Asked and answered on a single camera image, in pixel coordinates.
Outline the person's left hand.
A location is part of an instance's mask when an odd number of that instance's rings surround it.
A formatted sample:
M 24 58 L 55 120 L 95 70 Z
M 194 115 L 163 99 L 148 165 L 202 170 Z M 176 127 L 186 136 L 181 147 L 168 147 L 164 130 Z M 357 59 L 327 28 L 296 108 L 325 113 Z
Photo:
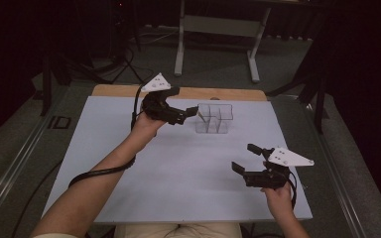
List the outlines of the person's left hand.
M 156 136 L 158 130 L 164 125 L 164 121 L 154 120 L 145 112 L 142 112 L 134 124 L 131 135 L 140 140 L 152 140 Z

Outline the white metal desk frame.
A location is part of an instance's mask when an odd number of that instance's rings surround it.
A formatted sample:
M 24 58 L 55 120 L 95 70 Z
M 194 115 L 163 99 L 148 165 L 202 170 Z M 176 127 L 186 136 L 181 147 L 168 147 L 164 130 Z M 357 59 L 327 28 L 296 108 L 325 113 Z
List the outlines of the white metal desk frame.
M 247 52 L 247 60 L 251 79 L 254 83 L 261 81 L 256 62 L 256 55 L 260 46 L 271 8 L 267 7 L 261 14 L 260 21 L 234 20 L 205 16 L 188 15 L 186 0 L 181 0 L 179 18 L 179 44 L 174 68 L 174 75 L 183 74 L 185 55 L 185 32 L 227 35 L 254 39 L 253 48 Z

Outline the person's beige trousers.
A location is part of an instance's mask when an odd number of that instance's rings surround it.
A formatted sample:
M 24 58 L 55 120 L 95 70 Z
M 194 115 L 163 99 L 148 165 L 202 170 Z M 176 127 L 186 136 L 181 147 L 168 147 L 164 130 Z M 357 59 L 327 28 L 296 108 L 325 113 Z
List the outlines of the person's beige trousers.
M 238 223 L 130 224 L 117 226 L 114 238 L 242 238 Z

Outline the person's right hand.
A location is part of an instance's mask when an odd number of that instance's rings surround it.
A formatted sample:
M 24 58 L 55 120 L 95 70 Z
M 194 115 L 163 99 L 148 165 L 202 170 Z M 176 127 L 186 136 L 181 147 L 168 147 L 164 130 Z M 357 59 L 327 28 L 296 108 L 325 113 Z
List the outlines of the person's right hand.
M 268 208 L 277 221 L 286 221 L 294 217 L 291 187 L 288 183 L 276 189 L 262 188 L 261 191 L 265 194 Z

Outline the metal floor rail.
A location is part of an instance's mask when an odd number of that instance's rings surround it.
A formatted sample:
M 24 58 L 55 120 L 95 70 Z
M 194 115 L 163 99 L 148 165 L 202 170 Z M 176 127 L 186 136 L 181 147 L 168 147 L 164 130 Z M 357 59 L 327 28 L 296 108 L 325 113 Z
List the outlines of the metal floor rail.
M 302 170 L 303 186 L 314 206 L 314 220 L 324 222 L 325 230 L 332 232 L 329 238 L 366 238 L 333 156 L 313 122 L 312 108 L 306 104 L 298 108 L 307 134 L 302 140 L 303 154 L 315 162 L 312 168 Z
M 44 116 L 41 102 L 30 99 L 0 128 L 0 206 L 63 98 L 52 99 Z

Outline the black metal stand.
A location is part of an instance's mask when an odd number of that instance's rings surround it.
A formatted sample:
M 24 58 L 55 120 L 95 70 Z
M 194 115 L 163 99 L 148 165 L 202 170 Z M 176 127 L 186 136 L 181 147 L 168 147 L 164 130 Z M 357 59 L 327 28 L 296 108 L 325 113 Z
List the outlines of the black metal stand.
M 52 106 L 53 76 L 60 85 L 70 84 L 70 76 L 65 66 L 64 55 L 56 52 L 46 52 L 43 57 L 42 116 L 45 116 Z
M 274 97 L 303 84 L 304 88 L 299 94 L 298 100 L 303 104 L 309 104 L 314 97 L 317 99 L 314 124 L 320 134 L 322 133 L 321 120 L 327 80 L 325 64 L 328 60 L 329 54 L 325 53 L 316 42 L 313 42 L 292 81 L 266 92 L 267 96 Z

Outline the white table sheet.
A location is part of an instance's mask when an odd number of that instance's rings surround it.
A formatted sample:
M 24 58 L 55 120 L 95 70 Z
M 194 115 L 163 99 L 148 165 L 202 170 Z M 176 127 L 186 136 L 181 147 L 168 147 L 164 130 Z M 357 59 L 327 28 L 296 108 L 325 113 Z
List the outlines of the white table sheet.
M 89 171 L 130 132 L 133 99 L 87 98 L 62 166 L 48 198 L 54 203 L 69 182 Z M 233 163 L 260 171 L 263 159 L 249 152 L 254 144 L 270 149 L 286 142 L 271 103 L 234 101 L 225 134 L 199 134 L 192 118 L 165 125 L 138 154 L 97 217 L 97 222 L 138 223 L 265 221 L 266 198 L 248 187 Z

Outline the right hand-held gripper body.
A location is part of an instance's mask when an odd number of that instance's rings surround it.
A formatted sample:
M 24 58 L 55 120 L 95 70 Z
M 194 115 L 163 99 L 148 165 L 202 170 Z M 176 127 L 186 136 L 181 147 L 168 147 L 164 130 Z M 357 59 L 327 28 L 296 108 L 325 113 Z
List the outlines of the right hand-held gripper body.
M 285 148 L 273 148 L 269 158 L 265 158 L 262 172 L 245 172 L 247 186 L 276 189 L 283 187 L 289 180 L 290 167 L 309 167 L 315 164 L 299 154 Z

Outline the wooden table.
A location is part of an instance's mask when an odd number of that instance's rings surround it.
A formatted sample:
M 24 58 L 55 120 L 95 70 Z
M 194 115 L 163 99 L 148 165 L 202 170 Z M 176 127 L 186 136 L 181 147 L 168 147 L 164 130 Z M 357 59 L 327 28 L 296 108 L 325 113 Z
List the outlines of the wooden table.
M 98 84 L 93 88 L 92 96 L 134 97 L 138 85 L 108 85 Z M 176 95 L 179 99 L 218 98 L 220 100 L 234 101 L 266 101 L 267 96 L 262 90 L 257 89 L 229 89 L 229 88 L 196 88 L 182 87 Z

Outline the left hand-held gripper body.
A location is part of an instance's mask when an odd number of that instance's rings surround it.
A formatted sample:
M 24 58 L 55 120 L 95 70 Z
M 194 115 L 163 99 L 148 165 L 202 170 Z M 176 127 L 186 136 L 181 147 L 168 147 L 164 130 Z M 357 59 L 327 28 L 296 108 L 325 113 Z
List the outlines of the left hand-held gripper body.
M 167 98 L 161 95 L 162 90 L 172 88 L 164 76 L 159 73 L 147 82 L 141 89 L 146 92 L 142 100 L 142 110 L 154 120 L 162 120 L 171 125 L 183 125 L 187 119 L 186 111 L 171 107 Z

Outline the clear acrylic compartment organizer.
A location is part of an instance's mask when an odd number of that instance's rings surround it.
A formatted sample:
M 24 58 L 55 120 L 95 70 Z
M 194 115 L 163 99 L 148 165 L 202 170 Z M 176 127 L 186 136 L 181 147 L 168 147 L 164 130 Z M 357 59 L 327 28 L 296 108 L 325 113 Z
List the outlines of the clear acrylic compartment organizer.
M 195 131 L 200 134 L 227 134 L 233 121 L 233 108 L 231 104 L 200 103 L 198 111 L 209 120 L 205 126 L 196 114 Z

